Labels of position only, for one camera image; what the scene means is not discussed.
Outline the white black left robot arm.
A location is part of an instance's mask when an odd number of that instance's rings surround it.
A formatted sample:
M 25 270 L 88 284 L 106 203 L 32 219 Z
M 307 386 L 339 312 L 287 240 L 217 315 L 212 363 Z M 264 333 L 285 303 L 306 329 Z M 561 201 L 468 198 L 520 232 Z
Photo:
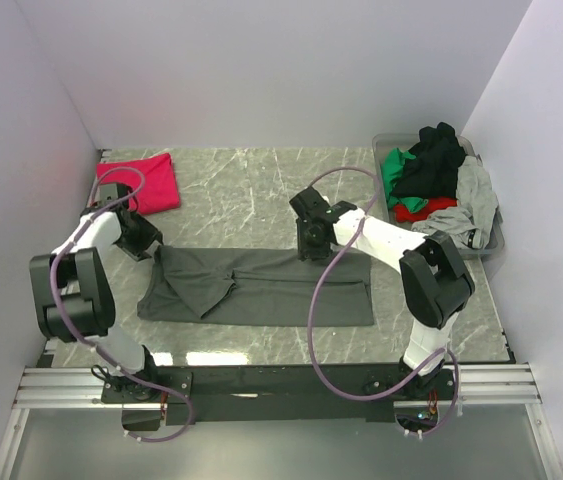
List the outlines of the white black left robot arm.
M 91 368 L 93 375 L 140 402 L 158 395 L 161 378 L 148 348 L 116 323 L 103 260 L 114 247 L 137 262 L 146 260 L 152 247 L 162 243 L 162 232 L 136 212 L 89 208 L 67 240 L 29 263 L 41 333 L 87 347 L 101 359 Z

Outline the dark grey t shirt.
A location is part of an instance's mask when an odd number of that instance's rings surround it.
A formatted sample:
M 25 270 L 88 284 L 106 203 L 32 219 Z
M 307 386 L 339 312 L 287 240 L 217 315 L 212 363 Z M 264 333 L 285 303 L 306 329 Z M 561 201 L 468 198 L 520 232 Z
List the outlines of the dark grey t shirt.
M 293 250 L 161 246 L 137 315 L 157 322 L 302 327 L 329 263 L 300 261 Z M 315 325 L 373 323 L 371 260 L 347 253 L 320 290 Z

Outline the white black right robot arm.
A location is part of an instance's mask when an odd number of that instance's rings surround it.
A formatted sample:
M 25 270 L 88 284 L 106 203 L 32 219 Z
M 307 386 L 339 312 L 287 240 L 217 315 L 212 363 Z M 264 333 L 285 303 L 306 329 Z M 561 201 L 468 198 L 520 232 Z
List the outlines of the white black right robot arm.
M 399 390 L 413 399 L 425 397 L 434 388 L 435 377 L 450 354 L 449 337 L 454 323 L 475 290 L 454 242 L 441 232 L 425 235 L 397 227 L 348 202 L 330 205 L 323 199 L 293 199 L 290 205 L 297 215 L 302 260 L 333 244 L 340 247 L 317 281 L 308 310 L 308 353 L 318 378 L 333 393 L 355 401 L 378 400 Z M 413 316 L 410 339 L 400 360 L 405 369 L 400 381 L 369 396 L 344 392 L 327 379 L 318 363 L 313 339 L 320 290 L 351 248 L 400 274 L 406 306 Z

